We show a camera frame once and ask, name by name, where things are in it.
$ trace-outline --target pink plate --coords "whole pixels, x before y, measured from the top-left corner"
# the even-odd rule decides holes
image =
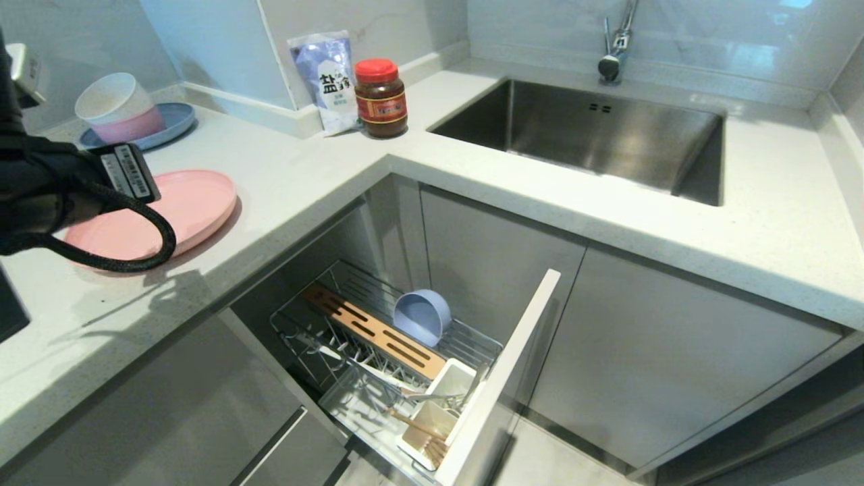
[[[180,255],[216,233],[237,205],[234,182],[212,170],[180,170],[154,177],[162,199],[148,206],[161,214],[177,235]],[[112,259],[142,259],[162,246],[159,231],[129,209],[102,214],[69,228],[66,242]]]

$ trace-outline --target stacked cups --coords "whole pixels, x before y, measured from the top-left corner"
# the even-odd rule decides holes
[[[108,144],[165,129],[165,120],[150,96],[128,73],[108,74],[91,84],[75,102],[75,114]]]

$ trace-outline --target sink basin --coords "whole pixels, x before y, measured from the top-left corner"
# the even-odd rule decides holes
[[[715,113],[508,80],[431,131],[721,205]]]

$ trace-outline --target salt bag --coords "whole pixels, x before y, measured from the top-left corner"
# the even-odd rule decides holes
[[[314,95],[327,135],[359,128],[348,31],[288,40],[297,71]]]

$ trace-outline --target cabinet door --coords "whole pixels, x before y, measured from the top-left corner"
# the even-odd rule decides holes
[[[3,484],[229,484],[301,405],[217,317],[145,359]]]
[[[694,280],[589,248],[530,407],[638,468],[841,338]]]
[[[239,486],[321,486],[327,481],[346,451],[305,408],[298,415]]]
[[[526,386],[507,390],[527,404],[585,253],[583,240],[440,189],[424,187],[421,196],[432,288],[455,316],[496,341],[513,332],[546,269],[561,273],[518,365],[530,374]]]

